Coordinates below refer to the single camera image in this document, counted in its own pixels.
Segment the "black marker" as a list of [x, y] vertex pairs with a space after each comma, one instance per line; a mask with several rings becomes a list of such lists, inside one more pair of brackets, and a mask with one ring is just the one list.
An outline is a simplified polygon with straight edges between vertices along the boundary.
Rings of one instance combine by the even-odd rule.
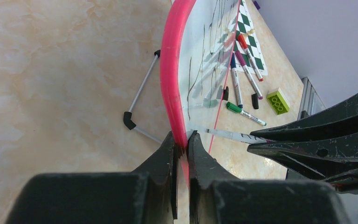
[[209, 129], [202, 126], [191, 126], [192, 130], [197, 130], [204, 133], [209, 133], [215, 136], [219, 136], [222, 138], [247, 143], [247, 144], [262, 144], [262, 143], [271, 143], [274, 142], [274, 140], [269, 140], [262, 137], [256, 137], [254, 135], [240, 133], [240, 132], [231, 132], [226, 130], [219, 130], [219, 129]]

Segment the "pink framed whiteboard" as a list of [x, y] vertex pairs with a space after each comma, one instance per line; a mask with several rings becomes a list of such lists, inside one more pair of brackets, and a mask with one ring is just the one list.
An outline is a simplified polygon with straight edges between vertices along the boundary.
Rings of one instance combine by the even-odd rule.
[[189, 177], [188, 139], [194, 130], [209, 149], [230, 70], [240, 2], [174, 0], [160, 50], [160, 88], [181, 167]]

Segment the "black marker cap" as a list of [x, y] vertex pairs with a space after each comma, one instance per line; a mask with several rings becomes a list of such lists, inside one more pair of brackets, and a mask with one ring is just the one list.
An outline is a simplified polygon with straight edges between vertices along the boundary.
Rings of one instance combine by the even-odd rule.
[[259, 109], [259, 98], [258, 98], [258, 95], [257, 93], [253, 94], [251, 96], [251, 99], [252, 99], [252, 107], [257, 110]]

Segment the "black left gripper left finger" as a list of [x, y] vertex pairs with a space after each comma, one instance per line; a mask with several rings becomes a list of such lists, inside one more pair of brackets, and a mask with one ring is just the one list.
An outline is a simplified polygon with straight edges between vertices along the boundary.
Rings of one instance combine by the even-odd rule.
[[131, 172], [44, 173], [17, 197], [8, 224], [171, 224], [177, 218], [177, 149], [168, 133]]

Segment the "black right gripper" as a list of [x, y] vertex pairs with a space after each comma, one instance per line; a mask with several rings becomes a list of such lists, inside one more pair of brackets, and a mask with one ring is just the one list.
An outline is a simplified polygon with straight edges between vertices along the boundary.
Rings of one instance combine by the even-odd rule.
[[340, 194], [358, 195], [358, 93], [309, 117], [250, 134], [292, 142], [250, 145], [248, 152], [323, 180]]

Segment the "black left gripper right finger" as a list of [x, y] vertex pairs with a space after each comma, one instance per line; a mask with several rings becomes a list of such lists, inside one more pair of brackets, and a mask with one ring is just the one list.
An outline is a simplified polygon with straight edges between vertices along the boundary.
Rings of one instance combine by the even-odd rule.
[[188, 140], [189, 211], [192, 224], [349, 224], [328, 184], [301, 180], [243, 180], [203, 147], [194, 131]]

